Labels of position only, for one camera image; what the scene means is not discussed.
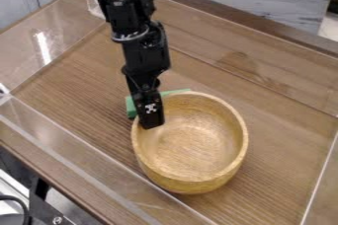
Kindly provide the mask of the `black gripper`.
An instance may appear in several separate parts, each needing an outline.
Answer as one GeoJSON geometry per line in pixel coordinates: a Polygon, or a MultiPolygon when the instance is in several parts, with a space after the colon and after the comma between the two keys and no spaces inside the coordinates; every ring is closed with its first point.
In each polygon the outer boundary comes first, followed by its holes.
{"type": "Polygon", "coordinates": [[[165,26],[161,22],[149,22],[139,28],[111,25],[112,40],[122,44],[129,89],[137,108],[139,123],[145,129],[165,124],[165,105],[159,76],[170,69],[170,48],[165,26]]]}

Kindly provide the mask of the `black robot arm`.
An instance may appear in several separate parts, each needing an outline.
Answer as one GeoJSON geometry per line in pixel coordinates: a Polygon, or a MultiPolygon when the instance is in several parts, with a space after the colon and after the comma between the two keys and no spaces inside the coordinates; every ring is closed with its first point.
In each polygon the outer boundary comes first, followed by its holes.
{"type": "Polygon", "coordinates": [[[126,76],[139,123],[145,129],[165,124],[159,76],[170,69],[170,48],[165,26],[153,20],[155,0],[98,0],[111,39],[122,44],[126,76]]]}

